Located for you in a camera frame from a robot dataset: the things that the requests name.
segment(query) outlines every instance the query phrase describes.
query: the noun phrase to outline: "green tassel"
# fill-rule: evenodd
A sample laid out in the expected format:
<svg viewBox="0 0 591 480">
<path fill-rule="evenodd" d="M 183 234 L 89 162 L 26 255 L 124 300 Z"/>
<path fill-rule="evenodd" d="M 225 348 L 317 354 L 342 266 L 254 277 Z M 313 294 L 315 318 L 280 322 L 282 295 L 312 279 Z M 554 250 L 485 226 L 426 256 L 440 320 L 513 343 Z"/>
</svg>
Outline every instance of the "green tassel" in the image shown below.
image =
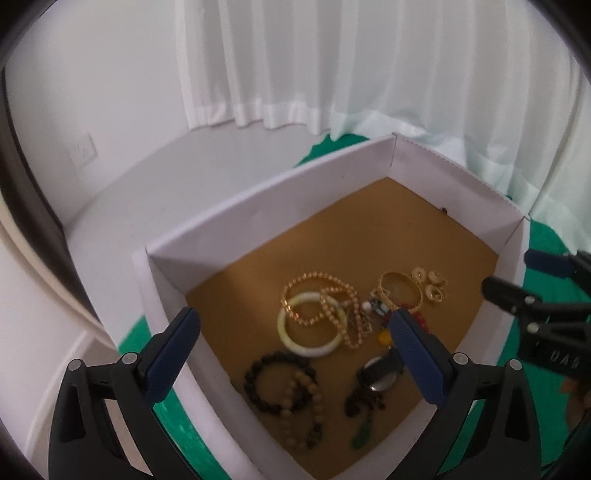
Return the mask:
<svg viewBox="0 0 591 480">
<path fill-rule="evenodd" d="M 361 427 L 359 427 L 359 430 L 357 431 L 357 435 L 351 440 L 351 448 L 359 450 L 361 447 L 367 445 L 371 438 L 371 430 L 372 420 L 367 419 L 361 424 Z"/>
</svg>

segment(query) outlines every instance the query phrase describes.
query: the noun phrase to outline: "white bangle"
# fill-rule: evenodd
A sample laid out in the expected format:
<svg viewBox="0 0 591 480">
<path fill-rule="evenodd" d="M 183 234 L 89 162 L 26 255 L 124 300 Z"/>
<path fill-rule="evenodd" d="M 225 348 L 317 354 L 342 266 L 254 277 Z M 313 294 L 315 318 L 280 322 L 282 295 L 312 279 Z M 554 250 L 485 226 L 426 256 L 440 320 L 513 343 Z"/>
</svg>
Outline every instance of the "white bangle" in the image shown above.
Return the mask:
<svg viewBox="0 0 591 480">
<path fill-rule="evenodd" d="M 297 307 L 302 303 L 317 301 L 320 302 L 320 293 L 317 291 L 305 291 L 303 293 L 297 294 L 295 297 L 288 300 L 288 304 L 290 307 Z M 340 306 L 340 303 L 336 301 L 333 297 L 326 296 L 326 301 L 330 303 L 333 307 L 336 308 L 336 314 L 339 317 L 339 320 L 343 327 L 347 328 L 348 319 L 347 314 L 343 310 L 343 307 Z M 287 312 L 285 309 L 281 309 L 279 311 L 279 315 L 277 316 L 277 331 L 279 332 L 279 338 L 283 342 L 283 345 L 287 347 L 291 352 L 295 353 L 296 355 L 303 356 L 306 358 L 319 358 L 321 356 L 326 356 L 329 353 L 335 351 L 335 349 L 339 346 L 343 338 L 341 337 L 340 333 L 337 332 L 335 338 L 333 338 L 329 343 L 323 346 L 315 347 L 315 348 L 307 348 L 305 346 L 298 345 L 295 343 L 289 335 L 287 335 L 287 331 L 285 329 L 285 318 L 287 317 Z"/>
</svg>

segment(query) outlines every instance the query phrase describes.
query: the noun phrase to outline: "blue gripper pad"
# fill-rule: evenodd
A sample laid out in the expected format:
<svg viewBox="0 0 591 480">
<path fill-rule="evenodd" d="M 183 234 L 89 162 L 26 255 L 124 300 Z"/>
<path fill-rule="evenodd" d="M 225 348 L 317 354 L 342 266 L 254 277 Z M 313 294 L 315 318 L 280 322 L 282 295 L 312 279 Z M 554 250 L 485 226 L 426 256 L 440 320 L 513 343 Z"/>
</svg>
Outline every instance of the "blue gripper pad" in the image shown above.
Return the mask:
<svg viewBox="0 0 591 480">
<path fill-rule="evenodd" d="M 399 310 L 391 315 L 388 329 L 423 398 L 441 408 L 447 398 L 443 372 Z"/>
<path fill-rule="evenodd" d="M 144 400 L 150 407 L 166 398 L 201 332 L 201 319 L 195 309 L 183 308 L 179 315 L 183 316 L 182 320 L 176 325 L 146 374 Z"/>
<path fill-rule="evenodd" d="M 568 257 L 547 254 L 539 250 L 528 250 L 523 259 L 526 266 L 553 277 L 568 278 L 574 274 L 574 265 Z"/>
</svg>

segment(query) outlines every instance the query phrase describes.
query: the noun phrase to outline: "open box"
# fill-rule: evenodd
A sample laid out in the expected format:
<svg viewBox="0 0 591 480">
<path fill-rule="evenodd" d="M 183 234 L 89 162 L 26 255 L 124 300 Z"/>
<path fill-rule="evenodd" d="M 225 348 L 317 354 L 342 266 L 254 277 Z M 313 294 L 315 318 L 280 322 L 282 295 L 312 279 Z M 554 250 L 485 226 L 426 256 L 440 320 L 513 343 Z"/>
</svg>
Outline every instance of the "open box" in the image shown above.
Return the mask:
<svg viewBox="0 0 591 480">
<path fill-rule="evenodd" d="M 387 136 L 288 171 L 200 215 L 134 255 L 145 316 L 163 331 L 185 295 L 228 265 L 340 199 L 391 178 L 463 226 L 497 255 L 495 275 L 522 284 L 529 220 L 472 173 L 402 136 Z M 512 316 L 482 303 L 456 349 L 496 363 Z M 310 479 L 234 389 L 202 335 L 174 390 L 203 441 L 232 479 Z M 385 479 L 434 413 L 424 401 L 379 445 L 335 476 Z"/>
</svg>

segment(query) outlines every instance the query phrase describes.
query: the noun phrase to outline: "green cloth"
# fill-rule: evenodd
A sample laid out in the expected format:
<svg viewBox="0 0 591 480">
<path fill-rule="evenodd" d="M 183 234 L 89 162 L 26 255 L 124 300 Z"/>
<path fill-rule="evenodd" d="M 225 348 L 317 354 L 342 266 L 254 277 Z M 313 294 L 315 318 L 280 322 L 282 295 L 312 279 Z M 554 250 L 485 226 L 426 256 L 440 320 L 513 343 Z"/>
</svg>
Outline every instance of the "green cloth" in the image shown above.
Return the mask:
<svg viewBox="0 0 591 480">
<path fill-rule="evenodd" d="M 145 317 L 142 317 L 123 340 L 119 351 L 121 354 L 139 353 L 150 338 L 152 334 L 148 322 Z M 154 413 L 189 464 L 204 480 L 230 480 L 228 474 L 203 443 L 173 389 L 164 401 L 154 405 Z"/>
<path fill-rule="evenodd" d="M 308 156 L 302 159 L 298 165 L 364 140 L 367 138 L 348 134 L 332 141 L 330 136 L 326 135 L 321 143 L 312 147 Z M 534 221 L 531 222 L 530 248 L 556 254 L 567 251 L 558 235 L 550 227 Z M 589 301 L 570 280 L 550 277 L 529 268 L 525 271 L 524 288 L 541 295 L 545 301 Z M 148 343 L 150 337 L 148 323 L 146 318 L 142 317 L 121 343 L 119 351 L 121 353 L 139 352 Z M 517 324 L 514 322 L 501 353 L 499 365 L 503 365 L 507 360 L 517 355 L 518 344 L 519 332 Z M 545 464 L 558 457 L 567 436 L 567 427 L 564 421 L 566 397 L 558 393 L 562 377 L 528 364 L 524 365 L 524 369 L 530 382 L 538 414 L 542 464 Z M 481 409 L 482 402 L 478 402 L 466 419 L 466 423 L 441 469 L 442 472 L 454 467 L 462 459 Z M 154 412 L 187 461 L 204 480 L 229 479 L 227 473 L 203 443 L 174 390 L 170 391 L 163 402 L 154 406 Z"/>
</svg>

